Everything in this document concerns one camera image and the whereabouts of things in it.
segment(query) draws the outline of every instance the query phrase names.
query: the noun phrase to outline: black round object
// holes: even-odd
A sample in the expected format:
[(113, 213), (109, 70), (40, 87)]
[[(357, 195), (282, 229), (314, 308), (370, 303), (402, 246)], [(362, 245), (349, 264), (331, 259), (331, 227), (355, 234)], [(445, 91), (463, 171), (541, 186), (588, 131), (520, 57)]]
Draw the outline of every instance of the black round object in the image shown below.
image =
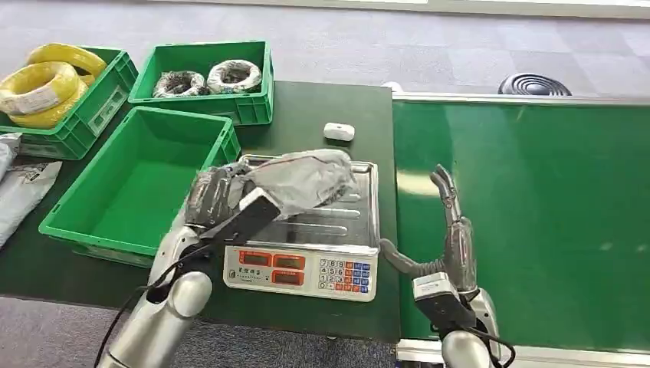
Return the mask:
[(537, 96), (571, 96), (571, 91), (557, 80), (534, 73), (513, 74), (501, 82), (499, 94), (533, 94)]

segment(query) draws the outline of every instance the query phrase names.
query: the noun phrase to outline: gray carpet floor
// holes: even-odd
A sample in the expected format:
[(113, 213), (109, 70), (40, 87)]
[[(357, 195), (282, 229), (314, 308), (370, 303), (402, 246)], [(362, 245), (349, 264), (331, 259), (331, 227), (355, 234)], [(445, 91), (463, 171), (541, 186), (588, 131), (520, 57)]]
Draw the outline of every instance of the gray carpet floor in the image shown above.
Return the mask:
[[(47, 42), (126, 49), (264, 38), (276, 78), (495, 93), (537, 72), (575, 95), (650, 97), (650, 23), (159, 2), (0, 0), (0, 76)], [(0, 297), (0, 366), (90, 366), (113, 311)], [(197, 322), (178, 367), (391, 367), (392, 347)]]

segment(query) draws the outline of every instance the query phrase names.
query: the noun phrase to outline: green plastic crate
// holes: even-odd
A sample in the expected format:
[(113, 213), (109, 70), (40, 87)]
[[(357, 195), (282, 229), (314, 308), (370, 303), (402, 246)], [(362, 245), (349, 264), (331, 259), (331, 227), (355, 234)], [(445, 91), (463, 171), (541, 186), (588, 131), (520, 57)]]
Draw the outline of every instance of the green plastic crate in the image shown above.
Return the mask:
[(57, 126), (23, 128), (0, 112), (0, 133), (23, 133), (20, 154), (54, 159), (84, 158), (128, 98), (138, 76), (129, 55), (114, 48), (83, 48), (106, 61), (107, 67)]
[[(210, 69), (229, 59), (244, 59), (261, 69), (259, 92), (208, 96), (152, 98), (153, 87), (165, 71), (195, 71), (206, 79)], [(129, 95), (133, 105), (219, 115), (234, 125), (268, 124), (273, 118), (273, 64), (266, 41), (156, 46)]]
[(136, 107), (38, 230), (76, 253), (149, 267), (196, 173), (239, 151), (228, 118)]

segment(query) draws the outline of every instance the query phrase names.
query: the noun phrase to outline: empty green crate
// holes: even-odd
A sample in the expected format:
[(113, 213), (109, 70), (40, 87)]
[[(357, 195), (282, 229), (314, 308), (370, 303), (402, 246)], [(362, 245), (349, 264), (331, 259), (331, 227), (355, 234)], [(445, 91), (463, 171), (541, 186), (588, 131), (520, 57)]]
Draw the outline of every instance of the empty green crate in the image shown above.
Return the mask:
[(228, 118), (136, 107), (38, 229), (76, 253), (148, 267), (196, 173), (239, 151)]

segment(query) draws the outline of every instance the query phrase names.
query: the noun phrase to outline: scale keypad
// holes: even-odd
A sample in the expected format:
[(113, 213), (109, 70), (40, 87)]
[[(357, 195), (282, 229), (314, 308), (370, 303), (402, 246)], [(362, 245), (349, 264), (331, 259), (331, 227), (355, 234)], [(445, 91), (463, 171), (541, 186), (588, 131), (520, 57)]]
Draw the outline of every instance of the scale keypad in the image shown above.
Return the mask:
[(367, 294), (370, 287), (369, 263), (320, 259), (319, 289)]

